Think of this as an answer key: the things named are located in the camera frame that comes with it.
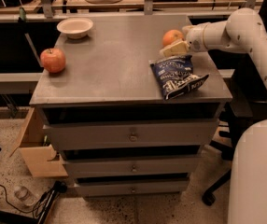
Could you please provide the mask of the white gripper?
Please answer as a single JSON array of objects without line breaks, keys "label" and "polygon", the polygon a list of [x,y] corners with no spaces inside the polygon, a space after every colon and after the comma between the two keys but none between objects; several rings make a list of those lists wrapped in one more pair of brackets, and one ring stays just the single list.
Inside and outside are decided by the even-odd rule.
[{"label": "white gripper", "polygon": [[160,50],[163,57],[171,57],[187,54],[189,49],[195,52],[207,51],[204,44],[204,30],[207,23],[198,25],[186,25],[182,27],[182,33],[186,36],[186,41],[177,40]]}]

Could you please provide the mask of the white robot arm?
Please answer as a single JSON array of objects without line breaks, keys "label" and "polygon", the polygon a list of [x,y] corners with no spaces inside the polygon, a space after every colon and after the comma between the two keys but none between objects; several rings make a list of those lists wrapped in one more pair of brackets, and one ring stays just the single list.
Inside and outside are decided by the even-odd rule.
[{"label": "white robot arm", "polygon": [[163,55],[219,49],[245,53],[255,67],[256,78],[245,69],[237,73],[254,118],[234,151],[227,224],[267,224],[267,8],[240,8],[225,21],[186,25],[182,32],[185,40]]}]

